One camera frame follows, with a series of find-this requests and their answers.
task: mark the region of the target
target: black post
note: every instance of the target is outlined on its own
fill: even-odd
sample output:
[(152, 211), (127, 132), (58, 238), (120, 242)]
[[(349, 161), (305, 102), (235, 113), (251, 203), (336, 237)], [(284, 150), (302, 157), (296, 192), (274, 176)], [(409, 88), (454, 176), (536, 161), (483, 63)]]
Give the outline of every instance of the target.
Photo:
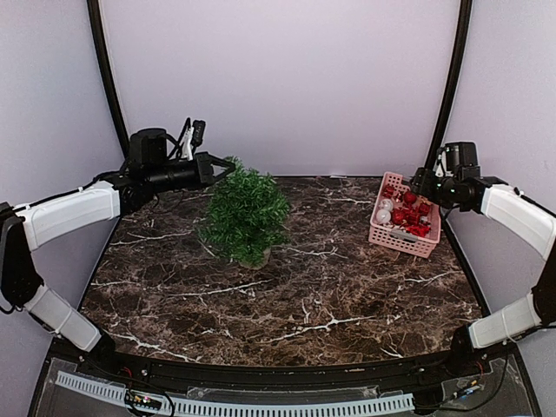
[(428, 149), (427, 161), (425, 162), (426, 169), (434, 168), (436, 152), (441, 146), (444, 134), (446, 133), (448, 119), (452, 111), (453, 99), (455, 98), (455, 90), (457, 89), (458, 80), (460, 78), (461, 63), (463, 62), (463, 52), (466, 48), (472, 4), (473, 0), (461, 0), (460, 3), (460, 16), (458, 17), (458, 28), (453, 43), (450, 70), (448, 71), (448, 78), (446, 81), (446, 88), (444, 89), (444, 96), (442, 97), (440, 113), (438, 114), (438, 121), (436, 122), (436, 128), (434, 128), (433, 140)]
[(127, 157), (129, 153), (129, 137), (123, 121), (122, 109), (118, 101), (116, 86), (114, 85), (114, 77), (110, 68), (110, 60), (108, 58), (108, 50), (106, 49), (106, 39), (104, 38), (103, 19), (101, 17), (100, 6), (98, 0), (87, 0), (89, 8), (90, 29), (93, 34), (93, 42), (95, 43), (96, 59), (98, 60), (98, 68), (101, 71), (103, 79), (104, 94), (110, 108), (114, 128), (118, 136), (118, 141), (122, 147), (123, 156)]

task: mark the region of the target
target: green artificial tree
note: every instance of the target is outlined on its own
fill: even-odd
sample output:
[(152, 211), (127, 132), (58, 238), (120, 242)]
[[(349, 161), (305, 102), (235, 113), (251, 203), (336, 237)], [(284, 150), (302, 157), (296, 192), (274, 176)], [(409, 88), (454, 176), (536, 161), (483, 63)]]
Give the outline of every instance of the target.
[(270, 174), (245, 169), (240, 160), (235, 172), (218, 182), (208, 204), (201, 238), (220, 257), (248, 268), (261, 268), (269, 250), (286, 241), (283, 223), (289, 204)]

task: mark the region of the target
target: slotted white strip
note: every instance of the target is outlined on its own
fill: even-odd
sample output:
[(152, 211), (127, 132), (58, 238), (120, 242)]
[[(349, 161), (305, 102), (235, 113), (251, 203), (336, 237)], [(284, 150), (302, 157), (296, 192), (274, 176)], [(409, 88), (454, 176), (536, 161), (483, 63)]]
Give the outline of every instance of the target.
[[(125, 407), (125, 387), (121, 384), (109, 385), (63, 371), (58, 372), (56, 384), (91, 398)], [(170, 415), (171, 409), (165, 397), (153, 394), (149, 396), (162, 402), (160, 415)], [(170, 398), (175, 404), (175, 417), (367, 417), (414, 410), (412, 394), (373, 400), (293, 406), (226, 404)], [(137, 408), (149, 411), (146, 407)]]

